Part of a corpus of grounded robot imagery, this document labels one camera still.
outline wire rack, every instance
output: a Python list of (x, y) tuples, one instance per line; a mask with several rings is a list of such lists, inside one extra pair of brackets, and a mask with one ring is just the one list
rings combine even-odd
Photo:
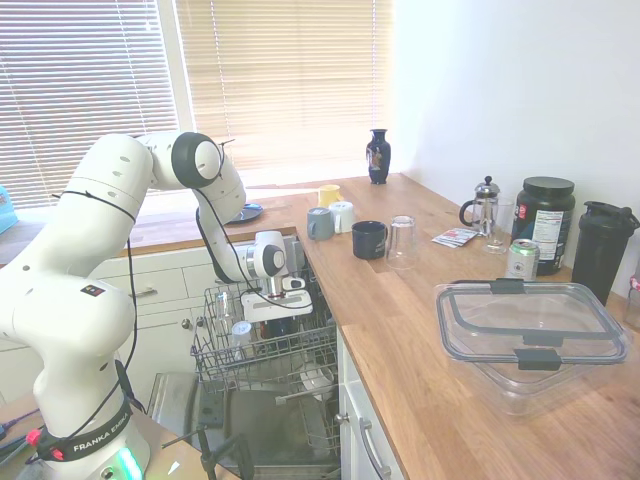
[[(298, 401), (309, 445), (338, 454), (339, 425), (331, 414), (337, 405), (336, 326), (313, 271), (307, 267), (293, 276), (305, 281), (313, 311), (253, 323), (247, 344), (234, 341), (231, 330), (234, 324), (244, 320), (242, 296), (262, 291), (261, 282), (207, 289), (203, 316), (196, 322), (191, 354), (205, 391), (287, 392), (276, 397), (276, 403)], [(317, 401), (301, 401), (305, 397)], [(321, 411), (321, 426), (317, 412), (309, 411), (310, 403)]]

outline vase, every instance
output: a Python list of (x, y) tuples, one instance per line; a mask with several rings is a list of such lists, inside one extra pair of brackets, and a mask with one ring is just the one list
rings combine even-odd
[(367, 163), (369, 178), (374, 185), (387, 183), (389, 163), (391, 162), (391, 145), (384, 139), (385, 129), (371, 130), (372, 139), (367, 145)]

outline window blind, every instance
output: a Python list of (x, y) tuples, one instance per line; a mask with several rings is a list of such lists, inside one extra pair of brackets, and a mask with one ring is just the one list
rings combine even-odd
[(52, 204), (106, 133), (177, 129), (155, 0), (0, 2), (0, 184)]
[(272, 181), (269, 172), (339, 176), (350, 161), (366, 174), (369, 129), (389, 119), (391, 7), (176, 0), (196, 127), (235, 139), (229, 149), (245, 184)]

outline grey mug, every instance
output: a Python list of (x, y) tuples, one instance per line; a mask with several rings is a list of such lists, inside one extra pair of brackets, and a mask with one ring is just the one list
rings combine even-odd
[(327, 240), (334, 231), (331, 210), (315, 207), (307, 212), (307, 234), (311, 240)]

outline open dishwasher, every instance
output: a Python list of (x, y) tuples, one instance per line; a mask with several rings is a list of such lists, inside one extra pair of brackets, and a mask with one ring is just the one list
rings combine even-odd
[[(294, 276), (313, 311), (252, 323), (242, 342), (234, 330), (241, 322), (248, 329), (242, 297), (261, 291), (262, 281), (208, 289), (191, 347), (196, 372), (159, 375), (150, 414), (178, 435), (207, 427), (212, 449), (244, 434), (258, 480), (337, 479), (336, 325), (310, 267)], [(233, 456), (220, 463), (238, 474)]]

